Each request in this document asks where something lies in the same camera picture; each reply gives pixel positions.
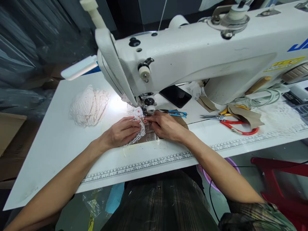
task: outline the sleeve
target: sleeve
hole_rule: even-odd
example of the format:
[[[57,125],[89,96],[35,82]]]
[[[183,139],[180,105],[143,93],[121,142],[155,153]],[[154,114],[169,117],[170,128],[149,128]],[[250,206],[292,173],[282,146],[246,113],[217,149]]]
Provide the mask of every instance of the sleeve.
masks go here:
[[[220,222],[220,230],[296,231],[293,224],[271,203],[246,204],[229,201],[231,213],[225,213]]]

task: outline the measuring tape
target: measuring tape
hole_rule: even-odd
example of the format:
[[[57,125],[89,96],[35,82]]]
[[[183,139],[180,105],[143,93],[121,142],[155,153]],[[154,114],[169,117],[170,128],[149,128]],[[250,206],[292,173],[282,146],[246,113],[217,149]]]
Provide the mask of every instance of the measuring tape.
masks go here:
[[[308,130],[308,126],[306,124],[303,124],[299,129],[294,129],[294,131],[296,131],[297,133],[306,130]],[[268,132],[264,135],[255,134],[251,136],[243,136],[239,139],[212,144],[209,145],[209,147],[215,150],[216,152],[223,152],[275,138],[277,138],[277,134],[275,132]],[[123,165],[121,167],[111,168],[104,171],[87,174],[85,178],[82,180],[80,185],[90,184],[97,181],[102,181],[135,172],[140,172],[150,168],[175,164],[180,161],[186,161],[194,158],[195,158],[194,155],[189,150],[187,150],[164,157],[149,159],[146,161],[136,162],[134,164],[129,164],[129,165]]]

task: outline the cardboard box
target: cardboard box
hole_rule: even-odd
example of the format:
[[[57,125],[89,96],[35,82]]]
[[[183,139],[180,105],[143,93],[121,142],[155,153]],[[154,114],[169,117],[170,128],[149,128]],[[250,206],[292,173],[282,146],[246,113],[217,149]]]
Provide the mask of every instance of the cardboard box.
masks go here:
[[[0,113],[0,157],[26,119],[24,115]]]
[[[15,123],[11,122],[11,126],[8,126],[8,129],[6,130],[10,130],[10,128],[16,130],[18,124],[20,124],[20,121],[15,119]],[[37,134],[39,126],[40,122],[24,120],[23,125],[19,128],[17,134],[12,138],[3,152],[3,155],[0,158],[0,189],[11,189],[13,187],[15,179],[19,174]]]
[[[59,81],[62,80],[61,71],[70,67],[71,64],[49,64],[43,67],[43,70],[31,78],[27,79],[20,89],[31,90],[42,87],[43,89],[56,89]]]

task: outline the blue logo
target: blue logo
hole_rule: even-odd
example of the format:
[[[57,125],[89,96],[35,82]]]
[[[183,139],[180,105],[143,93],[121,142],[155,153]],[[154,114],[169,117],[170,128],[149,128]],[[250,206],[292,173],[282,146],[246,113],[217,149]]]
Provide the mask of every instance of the blue logo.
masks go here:
[[[287,52],[300,50],[300,49],[307,49],[308,48],[308,39],[306,39],[306,41],[304,41],[299,47],[297,47],[297,46],[298,46],[298,44],[294,44]]]

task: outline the cable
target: cable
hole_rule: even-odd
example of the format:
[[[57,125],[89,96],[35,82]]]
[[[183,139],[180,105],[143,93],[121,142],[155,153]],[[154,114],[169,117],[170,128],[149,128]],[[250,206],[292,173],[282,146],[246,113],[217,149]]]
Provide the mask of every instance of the cable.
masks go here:
[[[308,163],[308,160],[306,160],[306,161],[304,161],[304,162],[301,162],[301,163],[297,163],[296,165],[293,165],[293,166],[277,167],[277,168],[271,168],[271,169],[289,168],[289,167],[295,167],[295,166],[299,166],[299,165],[307,164],[307,163]],[[257,168],[257,166],[232,166],[232,167],[254,167],[254,168]],[[211,200],[211,204],[212,204],[213,211],[214,211],[215,216],[216,216],[216,218],[217,218],[217,220],[218,220],[218,223],[219,223],[220,220],[218,219],[217,213],[216,213],[215,208],[214,208],[214,205],[213,205],[212,196],[211,196],[211,186],[212,186],[212,182],[213,182],[213,180],[211,179],[211,182],[210,182],[210,189],[209,189],[209,195],[210,195],[210,200]]]
[[[212,201],[212,196],[211,196],[211,185],[212,185],[212,182],[213,182],[213,180],[211,180],[211,183],[210,183],[210,191],[209,191],[210,200],[211,200],[211,204],[212,204],[212,208],[213,208],[213,210],[214,210],[215,216],[216,216],[216,218],[217,218],[217,220],[218,220],[218,223],[219,223],[219,219],[218,219],[217,213],[216,213],[216,211],[215,211],[215,209],[214,209],[214,205],[213,205],[213,201]]]
[[[270,87],[266,90],[254,92],[254,93],[257,93],[257,92],[266,91],[266,92],[270,93],[269,96],[265,96],[265,97],[261,97],[261,98],[257,98],[257,99],[248,99],[246,97],[236,98],[232,101],[232,103],[245,101],[245,104],[247,104],[249,107],[262,107],[262,106],[265,106],[265,105],[270,105],[270,104],[276,103],[280,99],[280,97],[282,96],[283,93],[281,93],[278,90],[278,88],[281,88],[281,87],[284,87],[284,85],[281,84],[281,83],[276,83],[272,87]]]

